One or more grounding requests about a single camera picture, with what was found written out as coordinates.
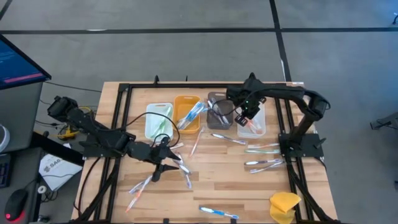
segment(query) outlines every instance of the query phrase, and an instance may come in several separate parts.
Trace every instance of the wooden tabletop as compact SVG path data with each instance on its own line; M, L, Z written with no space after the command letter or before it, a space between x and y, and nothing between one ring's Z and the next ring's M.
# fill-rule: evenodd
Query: wooden tabletop
M110 127L116 103L119 82L106 82L97 110L96 120ZM222 88L137 88L132 92L128 122L144 113L150 103L173 103L177 95L197 95L201 99L207 97L211 91L225 91ZM122 98L119 123L123 113L126 96ZM284 101L281 100L284 120L287 123ZM302 118L302 113L295 103L292 113L295 124ZM275 109L275 101L268 98L266 107L266 134L260 139L247 139L249 144L267 144L277 142L279 124ZM144 136L145 118L138 119L127 128L127 132L137 136L136 141L151 141ZM206 126L206 114L201 115L201 125ZM188 158L197 134L182 134L180 142L184 147L179 148L187 167L192 171L190 176L192 189L188 189L180 170L167 171L156 183L150 182L143 191L141 198L128 213L126 207L133 196L128 191L138 182L143 181L154 171L154 166L125 156L121 166L116 188L113 210L113 223L162 223L169 218L171 223L229 223L229 219L218 215L200 212L198 207L204 206L226 211L240 216L238 223L274 223L269 215L269 198L276 192L290 192L286 166L279 166L257 174L250 174L249 168L243 165L247 161L280 158L279 155L245 154L245 146L214 138L210 133L220 133L232 138L238 138L236 123L227 131L206 129L201 135L196 153ZM95 158L85 162L79 187ZM86 208L98 192L103 161L95 165L83 192L82 208ZM164 161L173 165L170 159ZM335 206L330 192L325 168L315 159L303 158L308 189L319 206L331 216L337 218ZM104 218L108 206L108 194L103 200L101 217ZM306 218L303 202L302 216ZM77 217L74 209L72 218Z

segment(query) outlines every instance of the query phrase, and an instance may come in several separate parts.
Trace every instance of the gray floor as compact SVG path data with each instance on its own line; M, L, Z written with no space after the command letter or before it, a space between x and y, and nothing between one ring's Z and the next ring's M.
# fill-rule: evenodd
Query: gray floor
M277 0L281 27L389 27L393 0ZM268 1L13 0L2 30L272 27ZM105 81L283 81L277 41L265 34L7 35L53 75L53 82L100 90ZM398 33L283 34L293 81L332 105L317 123L339 219L396 223L397 133L369 122L398 111ZM42 100L70 96L97 105L100 95L45 84ZM52 120L41 104L37 119ZM35 127L39 131L46 128ZM53 222L70 218L79 177L42 205ZM64 205L71 205L64 210Z

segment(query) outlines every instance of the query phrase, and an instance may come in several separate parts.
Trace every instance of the orange plastic container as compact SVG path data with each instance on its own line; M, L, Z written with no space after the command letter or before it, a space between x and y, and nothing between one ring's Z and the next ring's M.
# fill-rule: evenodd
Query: orange plastic container
M184 118L188 112L200 101L199 96L176 96L174 98L173 122L177 125L178 121ZM200 114L184 130L179 130L181 134L195 134L200 128Z

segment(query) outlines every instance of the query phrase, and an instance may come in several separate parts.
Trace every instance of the plastic container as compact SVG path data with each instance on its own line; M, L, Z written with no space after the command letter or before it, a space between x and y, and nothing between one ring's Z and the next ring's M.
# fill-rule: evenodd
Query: plastic container
M225 93L222 92L209 92L207 96L208 100L211 98L214 98L216 101L218 100L225 100L226 95ZM219 109L221 110L221 114L228 113L234 109L234 105L231 101L221 101L217 103ZM209 110L207 111L207 127L210 129L220 129L220 130L228 130L231 125L233 124L234 121L234 115L233 113L226 115L226 119L228 120L229 125L222 125L218 115L214 114L213 110L210 110L211 108L209 107Z
M176 96L174 98L173 122L178 123L200 101L199 96ZM200 129L200 115L198 115L185 129L180 129L181 134L195 134Z
M255 117L253 117L252 121L257 122L262 130L261 134L255 134L251 131L249 125L245 125L244 127L238 125L238 136L241 138L251 138L257 139L266 134L266 111L264 109L264 104L260 104L260 110L257 112Z
M172 119L173 105L171 103L151 103L147 106L147 112L159 113L167 116L167 110L170 109L168 117ZM145 120L145 138L154 140L158 134L168 134L170 140L173 139L173 124L162 116L156 114L147 114ZM156 142L160 142L165 136L159 136Z

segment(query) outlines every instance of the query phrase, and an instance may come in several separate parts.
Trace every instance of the monitor screen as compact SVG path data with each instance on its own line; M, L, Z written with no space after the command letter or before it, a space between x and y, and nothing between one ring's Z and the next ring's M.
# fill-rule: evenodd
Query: monitor screen
M46 71L0 35L0 90L50 78Z

